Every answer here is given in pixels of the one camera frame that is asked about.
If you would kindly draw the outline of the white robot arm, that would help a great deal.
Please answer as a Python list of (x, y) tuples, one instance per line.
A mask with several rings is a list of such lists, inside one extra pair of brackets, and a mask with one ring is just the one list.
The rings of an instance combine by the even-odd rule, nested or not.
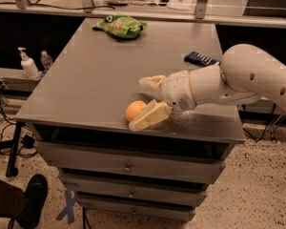
[(243, 105), (266, 97), (286, 113), (286, 66), (248, 44), (232, 46), (211, 66), (144, 77), (139, 84), (159, 98), (129, 122), (135, 132), (202, 104)]

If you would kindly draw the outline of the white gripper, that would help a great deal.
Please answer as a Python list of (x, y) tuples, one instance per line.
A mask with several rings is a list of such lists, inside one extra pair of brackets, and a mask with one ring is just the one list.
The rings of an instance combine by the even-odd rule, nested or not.
[(172, 108), (175, 112), (184, 112), (196, 107), (188, 71), (172, 73), (167, 77), (165, 75), (143, 77), (139, 80), (139, 84), (146, 91), (161, 92), (166, 103), (152, 100), (146, 104), (144, 111), (129, 122), (132, 131), (145, 130), (166, 120), (172, 113)]

